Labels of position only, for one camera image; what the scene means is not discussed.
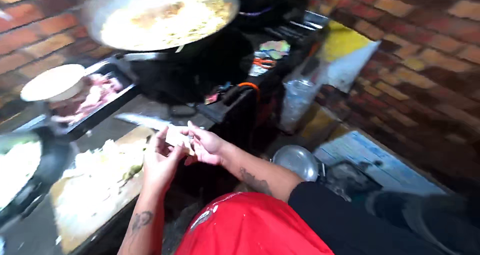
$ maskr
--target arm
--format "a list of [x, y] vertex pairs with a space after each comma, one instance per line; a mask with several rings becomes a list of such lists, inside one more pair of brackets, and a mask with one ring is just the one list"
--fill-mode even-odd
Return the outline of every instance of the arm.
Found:
[[248, 154], [226, 141], [220, 156], [221, 165], [240, 181], [284, 202], [289, 200], [292, 190], [303, 182], [291, 170]]
[[186, 151], [183, 145], [166, 147], [167, 131], [168, 127], [150, 140], [143, 165], [143, 186], [118, 255], [162, 253], [165, 193]]
[[161, 254], [164, 198], [164, 188], [151, 188], [144, 185], [118, 255]]
[[[189, 130], [194, 136], [193, 146], [198, 161], [224, 166], [240, 181], [259, 192], [286, 202], [291, 191], [303, 182], [296, 173], [248, 154], [191, 122]], [[185, 164], [194, 161], [196, 160], [189, 157]]]

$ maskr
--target person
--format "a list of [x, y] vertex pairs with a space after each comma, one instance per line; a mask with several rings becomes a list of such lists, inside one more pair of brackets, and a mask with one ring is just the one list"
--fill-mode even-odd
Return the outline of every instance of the person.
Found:
[[[165, 193], [187, 152], [184, 145], [166, 145], [167, 130], [157, 133], [145, 155], [143, 187], [119, 255], [161, 254]], [[208, 204], [176, 254], [440, 254], [409, 231], [191, 122], [178, 132], [193, 136], [195, 156], [185, 165], [223, 166], [258, 192], [226, 194]]]

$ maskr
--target red shirt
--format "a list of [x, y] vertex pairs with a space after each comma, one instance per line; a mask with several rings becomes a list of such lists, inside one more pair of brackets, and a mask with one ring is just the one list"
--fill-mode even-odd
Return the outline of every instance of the red shirt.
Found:
[[238, 192], [217, 198], [196, 215], [176, 254], [333, 252], [288, 204], [262, 193]]

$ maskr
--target stove burner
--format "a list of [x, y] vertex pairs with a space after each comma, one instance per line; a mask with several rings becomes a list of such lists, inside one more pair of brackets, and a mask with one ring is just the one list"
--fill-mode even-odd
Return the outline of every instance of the stove burner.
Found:
[[253, 45], [239, 31], [225, 29], [200, 55], [180, 62], [132, 62], [141, 89], [163, 92], [180, 103], [203, 103], [218, 85], [243, 82], [253, 61]]

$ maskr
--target pan handle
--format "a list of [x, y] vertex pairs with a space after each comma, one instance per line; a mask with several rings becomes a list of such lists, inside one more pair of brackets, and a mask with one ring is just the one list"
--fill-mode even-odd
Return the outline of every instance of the pan handle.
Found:
[[165, 53], [150, 52], [150, 53], [128, 53], [124, 54], [123, 59], [129, 62], [132, 61], [162, 61], [166, 59]]
[[22, 218], [26, 218], [27, 216], [29, 216], [30, 214], [32, 214], [33, 210], [35, 210], [35, 208], [41, 203], [43, 202], [43, 199], [45, 199], [45, 195], [42, 194], [38, 197], [36, 197], [33, 202], [27, 206], [27, 208], [20, 214], [20, 216]]

